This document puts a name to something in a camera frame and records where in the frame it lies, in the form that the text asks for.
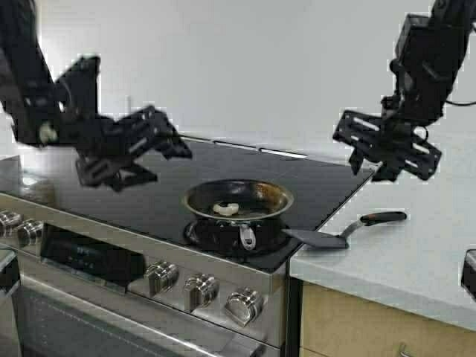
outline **stainless steel knob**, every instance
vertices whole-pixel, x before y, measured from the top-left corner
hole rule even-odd
[[[152,264],[146,270],[145,278],[149,281],[149,297],[166,292],[177,282],[179,270],[175,264],[164,260]]]
[[[27,219],[16,231],[20,247],[37,244],[43,234],[43,222]]]
[[[196,274],[185,283],[185,311],[205,307],[218,295],[219,283],[212,275]]]
[[[225,313],[241,327],[257,318],[262,310],[263,297],[248,288],[236,290],[225,305]]]
[[[3,210],[0,212],[0,237],[10,236],[13,229],[22,223],[22,215]]]

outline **wooden cabinet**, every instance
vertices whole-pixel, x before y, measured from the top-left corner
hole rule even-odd
[[[476,356],[476,332],[304,285],[302,356],[397,357],[402,343],[412,357]]]
[[[309,350],[305,350],[301,348],[299,350],[299,357],[326,357],[325,355],[321,355],[320,353],[312,352]]]

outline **cable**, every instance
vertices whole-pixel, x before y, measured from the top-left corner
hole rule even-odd
[[[452,106],[476,106],[476,102],[469,102],[469,103],[456,103],[452,102],[450,100],[446,101],[447,104],[450,104]]]
[[[474,24],[474,22],[472,24],[472,27],[473,27],[473,31],[476,32],[476,25]],[[453,102],[451,100],[447,100],[446,103],[452,106],[476,106],[476,101],[468,102],[468,103],[458,103],[458,102]]]

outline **black cooktop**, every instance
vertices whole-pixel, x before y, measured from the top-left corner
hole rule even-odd
[[[192,161],[167,161],[156,152],[149,153],[138,163],[157,173],[158,181],[129,187],[120,193],[107,187],[82,187],[74,167],[76,152],[58,148],[34,150],[0,161],[0,191],[199,250],[183,234],[194,215],[181,200],[193,186],[235,178],[283,185],[295,196],[295,203],[282,216],[284,222],[291,228],[315,229],[371,175],[371,171],[363,170],[354,176],[349,167],[321,161],[195,141],[188,143],[194,155]],[[299,247],[300,243],[291,239],[278,251],[246,259],[207,253],[271,272]]]

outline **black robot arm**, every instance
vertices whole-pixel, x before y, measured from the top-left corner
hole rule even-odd
[[[80,58],[53,81],[36,38],[35,14],[34,0],[0,1],[0,101],[18,142],[73,147],[80,182],[115,190],[156,180],[134,162],[150,149],[167,159],[192,157],[166,114],[153,106],[120,120],[98,114],[99,57]]]
[[[402,170],[428,180],[441,152],[430,145],[426,127],[443,116],[473,31],[476,0],[437,0],[431,16],[408,15],[390,69],[393,95],[382,100],[382,116],[345,111],[333,138],[354,151],[354,173],[367,159],[381,162],[374,181],[395,181]],[[425,128],[424,138],[415,129]]]

